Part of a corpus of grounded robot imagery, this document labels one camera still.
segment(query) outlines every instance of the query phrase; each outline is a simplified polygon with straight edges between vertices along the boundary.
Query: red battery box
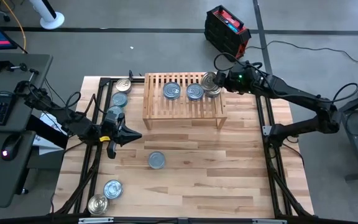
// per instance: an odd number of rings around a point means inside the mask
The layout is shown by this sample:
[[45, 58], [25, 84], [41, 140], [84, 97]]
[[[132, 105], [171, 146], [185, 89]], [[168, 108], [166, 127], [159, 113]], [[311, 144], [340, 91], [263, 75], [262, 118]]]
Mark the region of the red battery box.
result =
[[[222, 5], [206, 13], [204, 34], [220, 52], [230, 53], [237, 59], [244, 56], [251, 38], [251, 33], [244, 27], [244, 23]], [[230, 56], [225, 57], [231, 62], [234, 61]]]

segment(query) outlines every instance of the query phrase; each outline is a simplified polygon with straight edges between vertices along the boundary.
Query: white paper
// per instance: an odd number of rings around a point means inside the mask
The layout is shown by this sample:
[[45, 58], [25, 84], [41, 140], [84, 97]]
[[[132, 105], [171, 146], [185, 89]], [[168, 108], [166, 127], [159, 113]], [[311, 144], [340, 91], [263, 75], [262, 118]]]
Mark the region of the white paper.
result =
[[[42, 113], [40, 120], [43, 121], [45, 124], [53, 127], [55, 130], [61, 131], [63, 134], [66, 134], [66, 132], [64, 132], [62, 130], [62, 126], [57, 123], [57, 120], [53, 115], [50, 115], [50, 114], [45, 115], [44, 113]], [[34, 142], [32, 143], [32, 145], [38, 146], [40, 148], [40, 155], [63, 150], [59, 146], [55, 145], [54, 143], [52, 143], [38, 135], [35, 136], [35, 139], [34, 139]]]

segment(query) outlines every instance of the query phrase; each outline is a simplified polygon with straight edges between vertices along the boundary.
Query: gray floor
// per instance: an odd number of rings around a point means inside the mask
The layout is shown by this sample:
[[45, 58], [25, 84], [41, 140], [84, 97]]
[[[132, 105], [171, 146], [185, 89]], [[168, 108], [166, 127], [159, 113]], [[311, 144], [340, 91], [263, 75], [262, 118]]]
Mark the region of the gray floor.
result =
[[[23, 26], [38, 27], [39, 16], [30, 3], [25, 1], [19, 6], [20, 1], [14, 1]], [[202, 29], [206, 11], [223, 4], [248, 28], [257, 29], [252, 0], [50, 2], [55, 10], [64, 13], [64, 27]], [[358, 30], [358, 0], [259, 0], [259, 6], [265, 29]], [[13, 20], [6, 24], [1, 17], [0, 25], [16, 26]], [[20, 32], [8, 34], [22, 43]], [[54, 56], [48, 79], [63, 98], [80, 89], [85, 75], [126, 75], [129, 69], [134, 73], [208, 71], [214, 70], [212, 59], [218, 53], [203, 34], [27, 32], [26, 37], [30, 53]], [[358, 59], [358, 36], [266, 35], [266, 39], [343, 49]], [[252, 35], [249, 45], [260, 45], [257, 34]], [[358, 83], [358, 64], [343, 54], [311, 52], [280, 44], [270, 45], [268, 53], [276, 76], [310, 93], [332, 98], [344, 84]], [[261, 51], [255, 49], [247, 50], [245, 59], [263, 62]], [[228, 65], [222, 61], [221, 66]], [[294, 121], [313, 116], [296, 105], [291, 105], [291, 110]], [[358, 221], [358, 181], [344, 180], [346, 174], [358, 171], [358, 165], [344, 131], [331, 135], [304, 134], [300, 137], [300, 149], [315, 214]], [[56, 181], [56, 172], [33, 172], [26, 183], [32, 192], [15, 197], [9, 208], [0, 209], [0, 218], [47, 213]]]

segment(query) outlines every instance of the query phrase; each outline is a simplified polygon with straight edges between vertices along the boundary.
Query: gray desk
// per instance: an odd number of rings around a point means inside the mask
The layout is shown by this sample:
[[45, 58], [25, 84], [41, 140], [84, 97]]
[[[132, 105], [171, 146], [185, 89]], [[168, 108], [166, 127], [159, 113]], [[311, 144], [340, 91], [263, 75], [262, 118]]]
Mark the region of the gray desk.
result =
[[[0, 53], [0, 60], [8, 60], [14, 65], [25, 63], [28, 68], [34, 68], [40, 72], [39, 75], [33, 76], [32, 83], [37, 87], [41, 87], [44, 83], [49, 66], [52, 62], [52, 56], [39, 54], [10, 54]], [[0, 91], [14, 91], [16, 84], [30, 78], [30, 72], [15, 70], [13, 72], [3, 71], [0, 73]], [[20, 132], [23, 131], [30, 118], [32, 109], [24, 104], [22, 98], [17, 99], [11, 115], [5, 126], [0, 126], [0, 132]]]
[[[9, 60], [14, 65], [25, 63], [28, 68], [38, 70], [40, 74], [33, 77], [32, 83], [36, 87], [41, 87], [52, 62], [52, 56], [0, 53], [0, 60]], [[0, 91], [14, 91], [19, 81], [28, 80], [29, 78], [30, 73], [21, 70], [1, 72]], [[24, 184], [28, 173], [27, 163], [32, 149], [32, 142], [35, 138], [35, 132], [23, 132], [24, 137], [19, 146], [19, 152], [12, 161], [1, 159], [2, 144], [13, 132], [25, 130], [31, 112], [32, 109], [24, 104], [24, 100], [18, 98], [7, 124], [0, 126], [0, 207], [7, 207], [11, 203], [13, 195], [19, 193]]]

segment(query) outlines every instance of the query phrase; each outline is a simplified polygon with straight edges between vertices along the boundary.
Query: wooden rack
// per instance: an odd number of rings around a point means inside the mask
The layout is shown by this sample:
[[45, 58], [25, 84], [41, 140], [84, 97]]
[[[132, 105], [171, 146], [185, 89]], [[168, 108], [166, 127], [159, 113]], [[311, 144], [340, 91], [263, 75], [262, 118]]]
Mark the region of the wooden rack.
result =
[[[186, 95], [187, 86], [199, 83], [203, 75], [203, 72], [146, 73], [143, 100], [143, 121], [146, 128], [152, 129], [153, 120], [215, 119], [217, 128], [221, 129], [227, 119], [224, 91], [216, 98], [204, 95], [199, 101], [191, 101]], [[167, 100], [164, 97], [162, 88], [168, 82], [176, 82], [181, 86], [179, 99]]]

